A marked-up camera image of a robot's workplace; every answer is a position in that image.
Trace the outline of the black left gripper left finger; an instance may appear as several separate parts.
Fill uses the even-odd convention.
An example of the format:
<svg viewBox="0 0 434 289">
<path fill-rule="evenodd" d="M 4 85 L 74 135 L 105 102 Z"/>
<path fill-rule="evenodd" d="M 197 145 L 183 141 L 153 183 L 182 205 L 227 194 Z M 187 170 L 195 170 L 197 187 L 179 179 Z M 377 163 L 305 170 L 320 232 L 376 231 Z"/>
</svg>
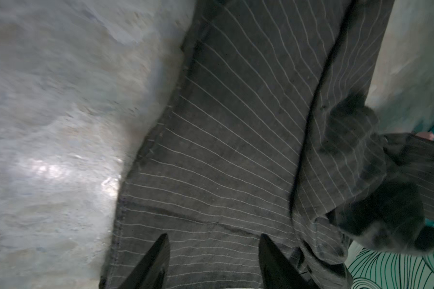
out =
<svg viewBox="0 0 434 289">
<path fill-rule="evenodd" d="M 170 264 L 170 241 L 162 234 L 118 289 L 164 289 Z"/>
</svg>

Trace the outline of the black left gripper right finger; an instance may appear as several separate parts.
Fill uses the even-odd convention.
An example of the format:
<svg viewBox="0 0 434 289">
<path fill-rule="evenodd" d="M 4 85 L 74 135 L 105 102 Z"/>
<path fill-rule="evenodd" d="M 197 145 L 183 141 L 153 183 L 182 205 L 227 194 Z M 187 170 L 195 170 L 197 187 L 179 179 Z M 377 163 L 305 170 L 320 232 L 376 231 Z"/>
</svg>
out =
<svg viewBox="0 0 434 289">
<path fill-rule="evenodd" d="M 259 240 L 259 267 L 264 289 L 310 288 L 307 281 L 266 234 L 262 234 Z"/>
</svg>

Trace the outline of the dark grey pinstriped shirt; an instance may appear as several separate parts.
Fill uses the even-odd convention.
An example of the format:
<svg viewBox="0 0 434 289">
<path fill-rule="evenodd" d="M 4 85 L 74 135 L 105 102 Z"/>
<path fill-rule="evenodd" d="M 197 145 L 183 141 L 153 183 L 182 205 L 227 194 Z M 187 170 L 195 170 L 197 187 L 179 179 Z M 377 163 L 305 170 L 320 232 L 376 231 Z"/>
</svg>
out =
<svg viewBox="0 0 434 289">
<path fill-rule="evenodd" d="M 259 240 L 349 289 L 357 242 L 434 252 L 434 142 L 365 105 L 392 1 L 198 1 L 168 106 L 119 193 L 100 288 L 163 234 L 169 289 L 257 288 Z"/>
</svg>

